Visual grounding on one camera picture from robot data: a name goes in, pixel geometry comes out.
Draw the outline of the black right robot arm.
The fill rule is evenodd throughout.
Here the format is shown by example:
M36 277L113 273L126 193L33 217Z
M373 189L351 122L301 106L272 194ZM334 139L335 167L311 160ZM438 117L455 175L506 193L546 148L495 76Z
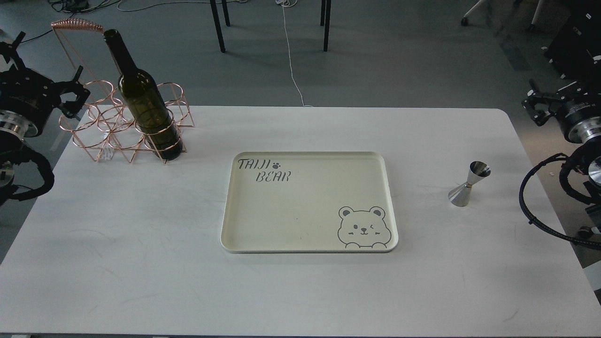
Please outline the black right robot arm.
M537 126L554 117L565 140L575 144L600 136L599 84L577 80L556 92L542 92L534 79L529 84L531 89L522 106Z

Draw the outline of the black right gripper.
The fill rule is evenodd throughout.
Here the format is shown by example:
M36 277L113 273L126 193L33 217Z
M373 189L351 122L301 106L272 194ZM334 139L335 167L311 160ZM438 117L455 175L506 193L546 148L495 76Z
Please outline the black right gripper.
M554 117L560 125L568 126L569 121L565 118L568 86L564 86L556 92L542 92L534 79L529 79L528 83L531 89L528 91L527 98L522 101L522 106L530 119L537 126L543 126L550 117Z

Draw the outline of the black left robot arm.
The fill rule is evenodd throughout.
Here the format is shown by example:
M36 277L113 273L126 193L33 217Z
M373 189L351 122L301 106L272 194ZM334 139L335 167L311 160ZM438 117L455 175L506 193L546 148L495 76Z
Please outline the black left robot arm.
M25 137L39 136L56 108L67 118L77 118L90 96L79 81L84 67L78 66L72 80L56 83L26 67L16 48L15 43L1 43L1 56L13 62L1 73L1 110L21 117Z

